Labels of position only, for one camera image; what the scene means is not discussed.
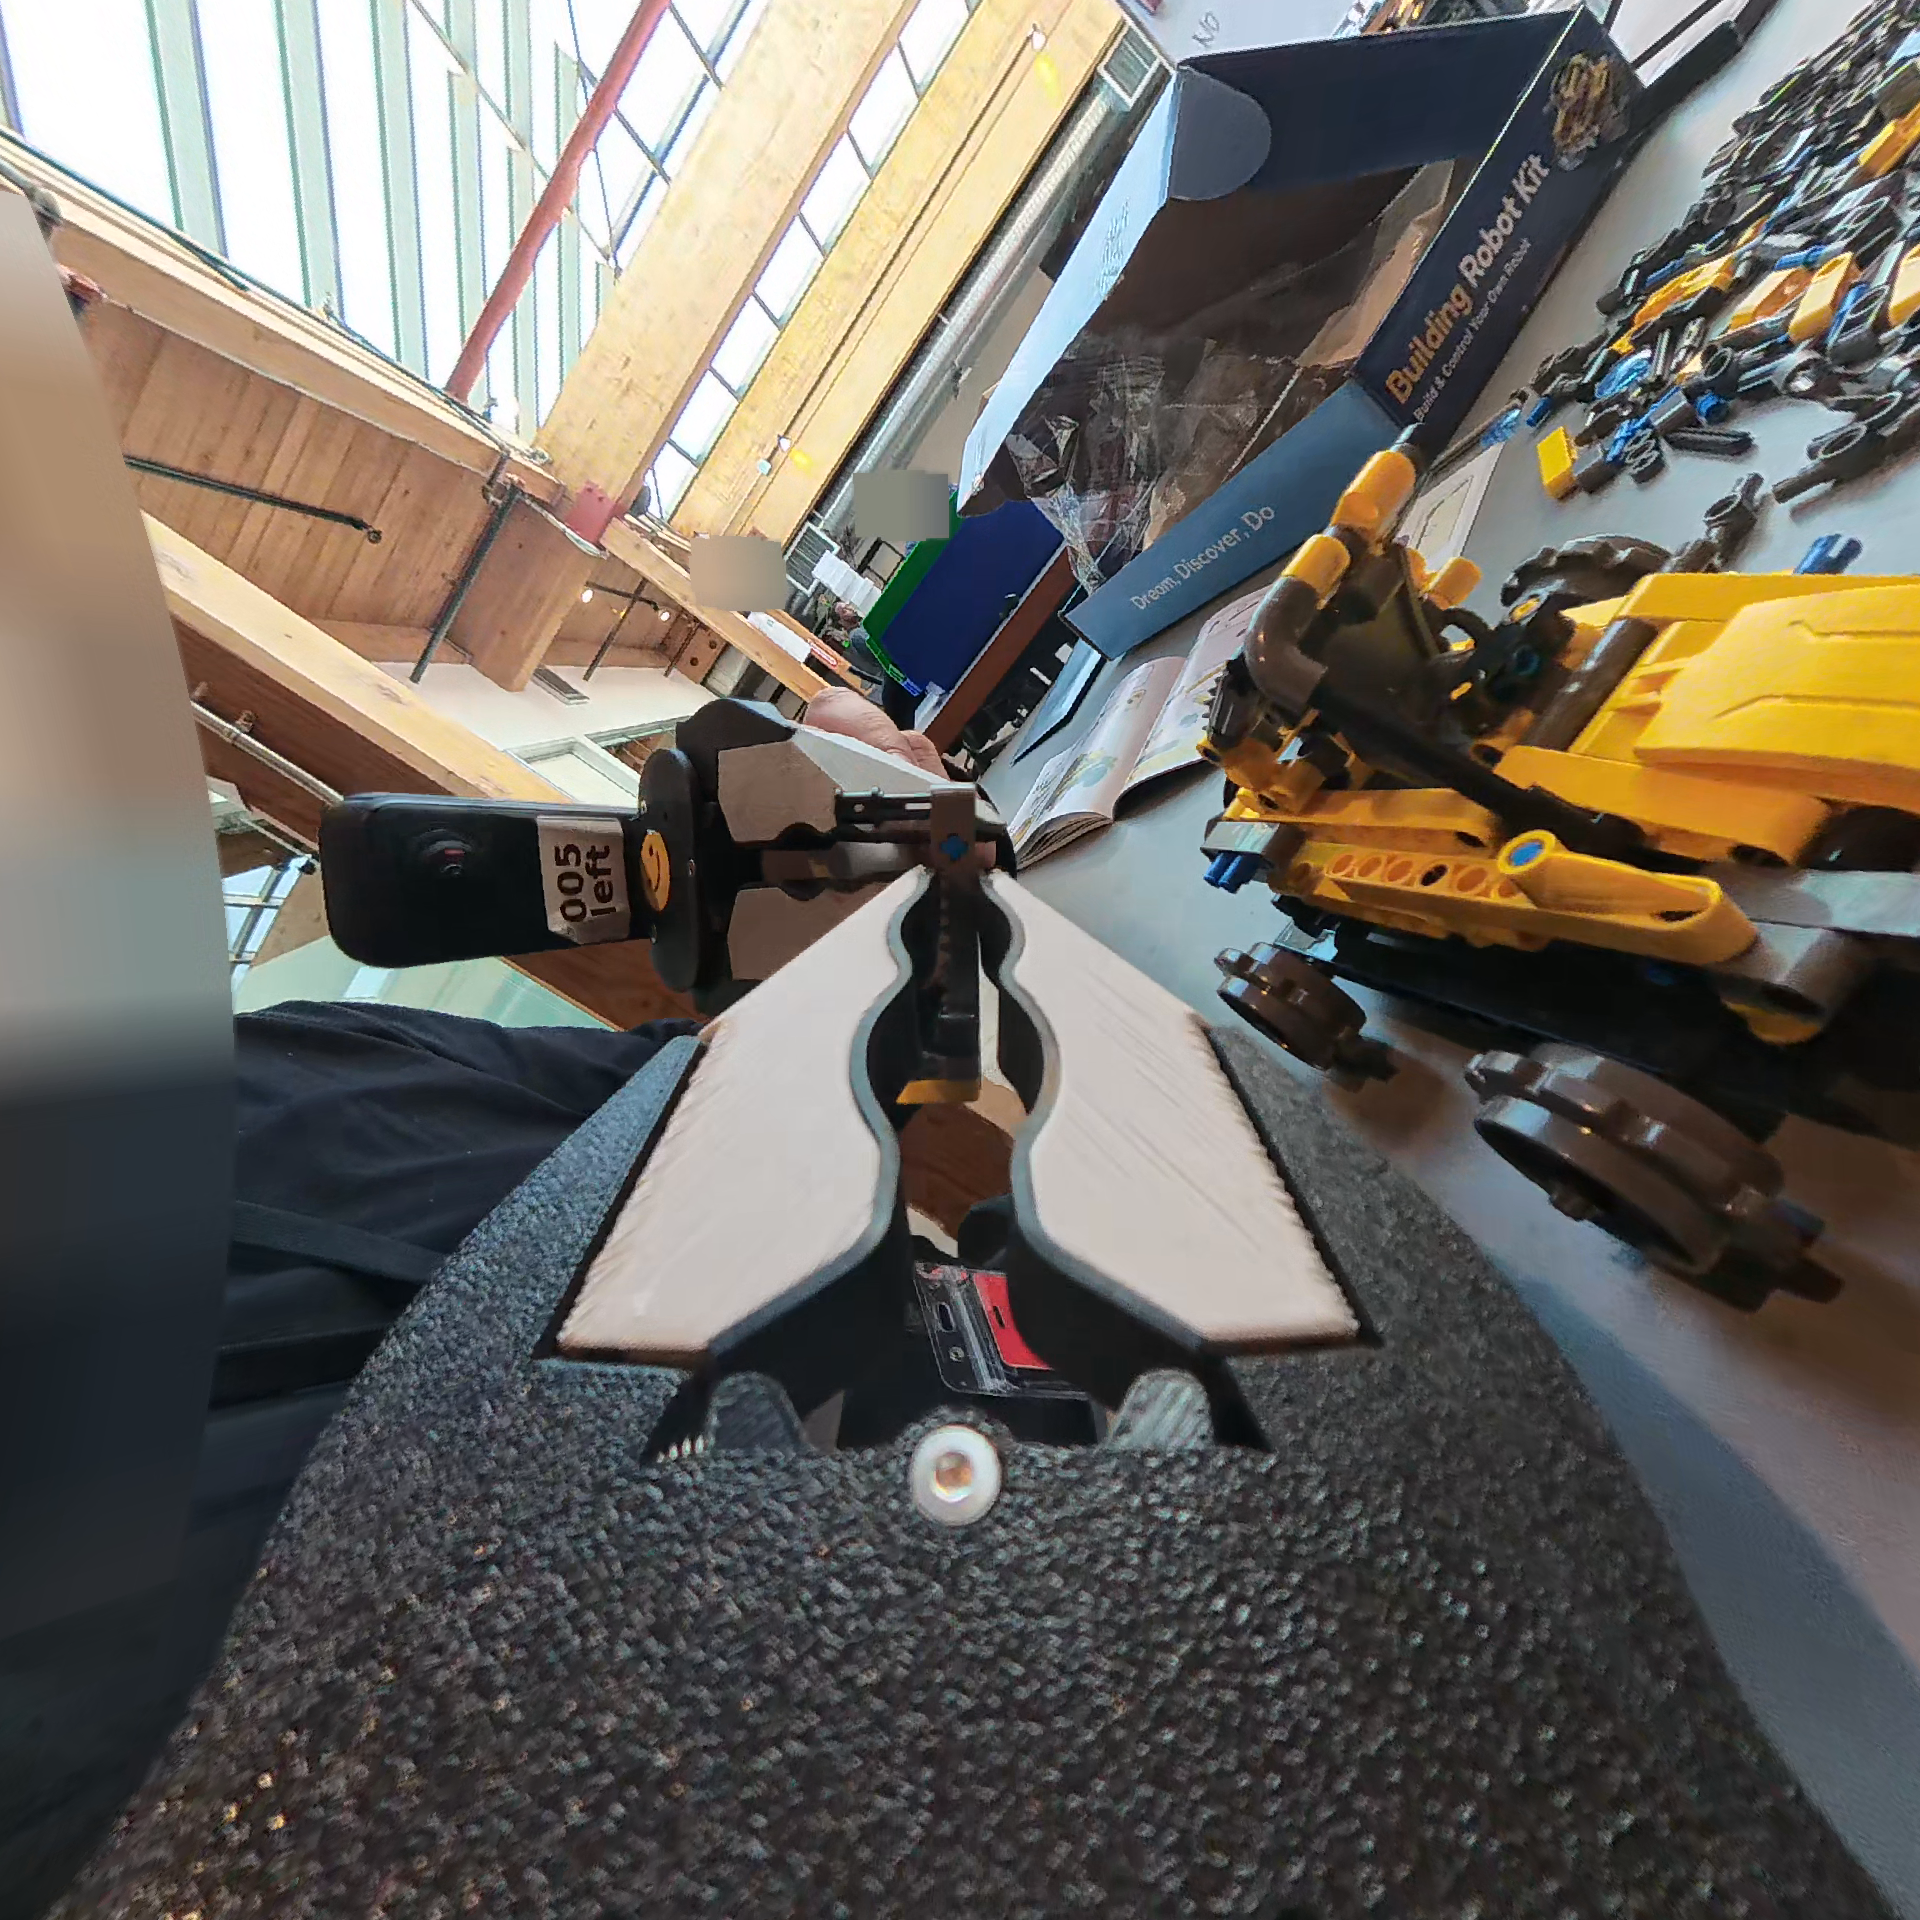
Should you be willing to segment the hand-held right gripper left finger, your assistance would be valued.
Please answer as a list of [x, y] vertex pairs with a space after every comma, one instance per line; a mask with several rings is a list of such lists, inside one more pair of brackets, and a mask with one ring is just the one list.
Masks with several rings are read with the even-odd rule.
[[557, 1329], [569, 1359], [835, 1381], [904, 1270], [876, 1026], [912, 1011], [894, 878], [713, 1020]]

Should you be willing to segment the yellow toy brick vehicle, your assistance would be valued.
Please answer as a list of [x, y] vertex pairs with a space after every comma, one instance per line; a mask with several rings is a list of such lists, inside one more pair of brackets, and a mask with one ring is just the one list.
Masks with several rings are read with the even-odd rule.
[[1701, 533], [1471, 565], [1398, 535], [1373, 455], [1252, 611], [1199, 753], [1204, 848], [1305, 948], [1216, 955], [1221, 1004], [1358, 1086], [1350, 989], [1484, 1039], [1474, 1132], [1571, 1219], [1726, 1305], [1836, 1294], [1769, 1141], [1916, 1147], [1916, 580], [1736, 573], [1763, 485]]

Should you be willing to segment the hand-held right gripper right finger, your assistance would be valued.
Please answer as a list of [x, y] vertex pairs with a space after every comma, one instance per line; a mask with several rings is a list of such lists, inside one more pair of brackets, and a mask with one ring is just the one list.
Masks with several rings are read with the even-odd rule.
[[1193, 1390], [1208, 1441], [1266, 1451], [1239, 1361], [1344, 1350], [1361, 1315], [1213, 1029], [1008, 877], [982, 886], [1011, 1151], [1004, 1279], [1022, 1340], [1093, 1402]]

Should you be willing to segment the open instruction booklet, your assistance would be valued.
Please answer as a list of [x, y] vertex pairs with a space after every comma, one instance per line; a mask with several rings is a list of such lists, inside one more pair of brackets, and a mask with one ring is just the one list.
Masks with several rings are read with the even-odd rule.
[[1313, 721], [1436, 709], [1442, 663], [1468, 648], [1454, 621], [1479, 571], [1442, 567], [1398, 539], [1425, 474], [1411, 435], [1373, 455], [1260, 596], [1213, 615], [1185, 656], [1151, 661], [1114, 685], [1072, 751], [1059, 753], [1011, 818], [1011, 867], [1116, 824], [1146, 786], [1201, 766], [1279, 766]]

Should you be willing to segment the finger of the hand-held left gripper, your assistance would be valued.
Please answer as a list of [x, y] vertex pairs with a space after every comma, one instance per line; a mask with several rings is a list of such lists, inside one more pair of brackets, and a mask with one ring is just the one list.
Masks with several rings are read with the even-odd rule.
[[1011, 832], [973, 782], [854, 736], [719, 699], [678, 724], [677, 746], [731, 845], [762, 859], [872, 847], [933, 866], [964, 842], [985, 871], [1014, 871]]
[[704, 989], [704, 1000], [736, 1004], [894, 882], [894, 877], [884, 877], [853, 887], [824, 887], [806, 901], [781, 887], [744, 890], [733, 901], [721, 937], [721, 970]]

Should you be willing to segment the person's black jacket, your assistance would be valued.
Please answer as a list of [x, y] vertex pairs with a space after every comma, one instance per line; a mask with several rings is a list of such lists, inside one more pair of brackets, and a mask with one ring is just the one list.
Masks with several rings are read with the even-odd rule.
[[398, 1314], [612, 1094], [696, 1030], [506, 1026], [382, 1004], [234, 1017], [237, 1234], [178, 1571], [3, 1634], [3, 1916], [40, 1916], [98, 1849]]

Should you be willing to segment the blue and green panel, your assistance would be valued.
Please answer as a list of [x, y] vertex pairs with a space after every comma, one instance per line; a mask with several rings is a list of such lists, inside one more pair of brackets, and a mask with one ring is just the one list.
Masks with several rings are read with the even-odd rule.
[[861, 619], [882, 684], [953, 690], [1060, 551], [1059, 530], [1024, 499], [975, 516], [948, 509], [947, 535], [915, 543]]

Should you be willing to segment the dark blue cardboard kit box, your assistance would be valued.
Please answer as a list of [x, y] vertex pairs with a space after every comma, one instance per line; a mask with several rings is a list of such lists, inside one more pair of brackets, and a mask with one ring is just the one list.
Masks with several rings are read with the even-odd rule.
[[1119, 661], [1279, 564], [1362, 462], [1440, 452], [1629, 157], [1584, 7], [1180, 63], [973, 427]]

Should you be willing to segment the red ceiling pipe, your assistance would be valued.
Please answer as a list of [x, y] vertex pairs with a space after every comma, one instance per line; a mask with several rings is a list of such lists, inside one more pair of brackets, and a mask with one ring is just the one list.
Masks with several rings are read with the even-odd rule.
[[619, 110], [625, 86], [632, 81], [642, 53], [658, 34], [660, 20], [671, 7], [671, 3], [636, 5], [600, 79], [587, 94], [580, 115], [565, 135], [554, 167], [517, 236], [512, 252], [503, 264], [488, 300], [466, 331], [466, 340], [458, 361], [443, 381], [443, 392], [449, 399], [465, 404], [476, 381], [487, 371], [493, 346], [510, 321], [517, 303], [522, 299], [549, 233], [558, 227], [564, 215], [571, 209], [582, 167], [598, 147], [615, 110]]

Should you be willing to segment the pile of dark brick pieces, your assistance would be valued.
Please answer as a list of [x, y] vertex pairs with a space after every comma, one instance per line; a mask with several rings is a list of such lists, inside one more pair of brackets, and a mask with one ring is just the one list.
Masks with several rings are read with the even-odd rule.
[[1532, 381], [1546, 498], [1744, 461], [1749, 416], [1826, 419], [1767, 485], [1792, 505], [1916, 455], [1916, 5], [1868, 5], [1772, 84], [1679, 220], [1619, 270], [1597, 332]]

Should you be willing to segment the person's left hand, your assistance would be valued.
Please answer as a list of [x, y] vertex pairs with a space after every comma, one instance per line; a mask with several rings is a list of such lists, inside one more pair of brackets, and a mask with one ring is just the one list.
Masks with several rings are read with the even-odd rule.
[[804, 724], [819, 734], [835, 734], [912, 766], [933, 781], [947, 781], [947, 766], [936, 746], [912, 729], [899, 729], [888, 714], [850, 689], [824, 689], [804, 709]]

